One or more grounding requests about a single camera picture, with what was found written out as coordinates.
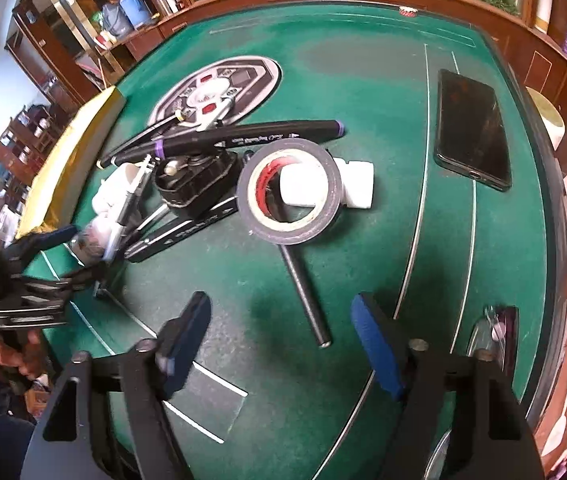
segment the screw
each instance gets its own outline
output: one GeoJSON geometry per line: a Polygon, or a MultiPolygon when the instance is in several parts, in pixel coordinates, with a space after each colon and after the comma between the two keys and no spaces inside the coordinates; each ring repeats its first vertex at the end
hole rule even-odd
{"type": "Polygon", "coordinates": [[[155,349],[156,339],[142,339],[135,345],[137,352],[150,352],[155,349]]]}
{"type": "Polygon", "coordinates": [[[85,350],[80,350],[72,355],[72,362],[75,364],[83,363],[89,357],[90,354],[88,352],[86,352],[85,350]]]}
{"type": "Polygon", "coordinates": [[[477,348],[473,355],[475,359],[478,359],[479,361],[490,362],[494,359],[492,352],[485,348],[477,348]]]}
{"type": "Polygon", "coordinates": [[[407,345],[415,352],[425,352],[429,347],[428,342],[423,339],[411,339],[407,345]]]}

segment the smartphone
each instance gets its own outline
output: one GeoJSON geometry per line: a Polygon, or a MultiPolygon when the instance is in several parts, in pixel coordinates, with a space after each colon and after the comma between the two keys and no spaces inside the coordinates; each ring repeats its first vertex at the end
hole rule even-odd
{"type": "Polygon", "coordinates": [[[495,90],[439,70],[435,161],[499,191],[512,186],[508,143],[495,90]]]}

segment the metal rod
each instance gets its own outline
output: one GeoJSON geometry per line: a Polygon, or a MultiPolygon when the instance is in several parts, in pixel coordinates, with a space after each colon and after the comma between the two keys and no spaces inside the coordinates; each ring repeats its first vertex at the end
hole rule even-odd
{"type": "MultiPolygon", "coordinates": [[[[270,186],[273,195],[273,204],[270,206],[270,213],[279,222],[285,221],[278,178],[273,179],[273,181],[270,182],[270,186]]],[[[297,295],[301,300],[304,313],[310,324],[310,329],[317,340],[317,345],[319,345],[320,348],[329,347],[332,344],[330,330],[327,326],[326,317],[315,297],[303,261],[294,246],[278,245],[277,247],[279,247],[279,252],[282,255],[288,274],[290,274],[292,283],[294,283],[294,288],[297,290],[297,295]]]]}

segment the roll of tape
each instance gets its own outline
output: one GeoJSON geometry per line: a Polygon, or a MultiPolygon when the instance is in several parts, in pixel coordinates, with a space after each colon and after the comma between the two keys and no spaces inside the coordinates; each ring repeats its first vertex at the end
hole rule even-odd
{"type": "Polygon", "coordinates": [[[275,140],[261,148],[241,171],[237,185],[240,216],[250,234],[278,245],[300,244],[317,236],[337,215],[342,197],[337,163],[324,148],[304,139],[275,140]],[[301,219],[278,222],[268,211],[266,189],[282,167],[297,163],[318,168],[317,203],[301,219]]]}

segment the black marker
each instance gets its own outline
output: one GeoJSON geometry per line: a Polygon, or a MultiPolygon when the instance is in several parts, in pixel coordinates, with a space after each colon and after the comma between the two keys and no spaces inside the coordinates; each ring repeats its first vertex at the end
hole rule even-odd
{"type": "Polygon", "coordinates": [[[137,163],[147,155],[159,159],[206,153],[217,149],[243,148],[280,139],[307,139],[326,142],[343,136],[340,121],[279,121],[276,123],[221,126],[203,132],[190,132],[171,139],[160,139],[136,146],[112,158],[112,164],[137,163]]]}
{"type": "Polygon", "coordinates": [[[147,128],[145,128],[142,132],[132,136],[130,139],[126,140],[126,142],[122,142],[116,148],[110,150],[106,153],[102,158],[97,161],[97,166],[102,170],[110,166],[110,161],[113,159],[114,156],[118,155],[125,150],[128,150],[139,144],[140,142],[147,142],[150,137],[154,136],[162,132],[163,130],[167,130],[171,126],[179,124],[181,121],[184,120],[183,115],[181,114],[181,110],[177,110],[174,114],[157,121],[154,124],[151,124],[147,128]]]}

